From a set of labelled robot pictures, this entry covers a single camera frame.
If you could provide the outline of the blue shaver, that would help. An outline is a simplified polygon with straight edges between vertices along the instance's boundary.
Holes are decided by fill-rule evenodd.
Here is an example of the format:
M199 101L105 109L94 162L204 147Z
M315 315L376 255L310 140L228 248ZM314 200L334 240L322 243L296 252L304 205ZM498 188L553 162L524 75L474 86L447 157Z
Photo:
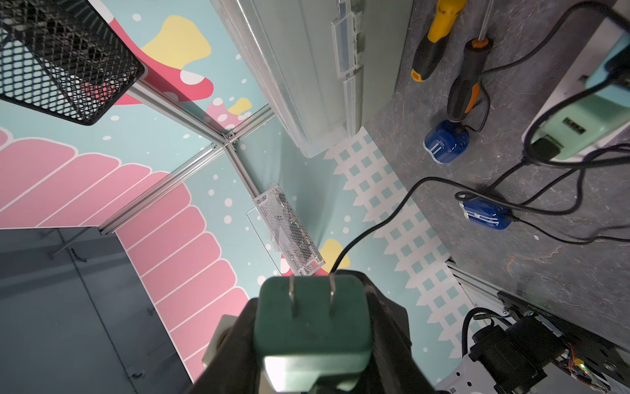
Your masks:
M469 132L461 123L445 120L424 138L423 147L438 164L449 164L466 151Z
M471 223L494 230L505 230L512 223L512 212L492 202L475 199L459 203L464 217Z

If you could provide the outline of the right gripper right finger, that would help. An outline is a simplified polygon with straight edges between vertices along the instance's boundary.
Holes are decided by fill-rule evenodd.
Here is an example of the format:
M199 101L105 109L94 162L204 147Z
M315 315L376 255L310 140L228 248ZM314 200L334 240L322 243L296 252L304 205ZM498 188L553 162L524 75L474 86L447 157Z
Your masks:
M373 334L371 359L351 392L435 392L413 359L406 308L390 300L366 274L352 270L349 274L364 285Z

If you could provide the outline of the green charger adapter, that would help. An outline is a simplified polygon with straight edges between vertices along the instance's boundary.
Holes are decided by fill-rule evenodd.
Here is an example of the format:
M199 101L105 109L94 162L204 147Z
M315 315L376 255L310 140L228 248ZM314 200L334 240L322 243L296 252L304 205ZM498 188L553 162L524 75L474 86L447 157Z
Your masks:
M629 98L590 95L563 108L533 134L539 159L569 161L601 148L629 126Z
M364 284L354 276L272 277L261 287L254 350L276 392L350 392L372 357Z

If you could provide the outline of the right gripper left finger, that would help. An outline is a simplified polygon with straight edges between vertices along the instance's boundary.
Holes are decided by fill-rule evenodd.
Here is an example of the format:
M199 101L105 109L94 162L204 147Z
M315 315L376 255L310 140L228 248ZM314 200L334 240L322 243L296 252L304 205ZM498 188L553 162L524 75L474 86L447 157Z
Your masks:
M191 393L257 393L260 370L254 352L254 321L259 300L249 300L237 316L212 363L195 381Z

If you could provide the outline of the teal charger adapter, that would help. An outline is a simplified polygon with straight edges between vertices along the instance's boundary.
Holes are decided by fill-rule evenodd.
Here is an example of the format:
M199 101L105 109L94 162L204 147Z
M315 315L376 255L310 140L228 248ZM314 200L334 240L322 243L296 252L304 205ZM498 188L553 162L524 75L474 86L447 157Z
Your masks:
M618 75L622 69L629 69L628 33L624 34L617 41L595 72L587 78L586 88L590 89L596 85L600 85L610 77ZM622 107L629 107L628 82L611 82L606 88L598 91L597 95Z

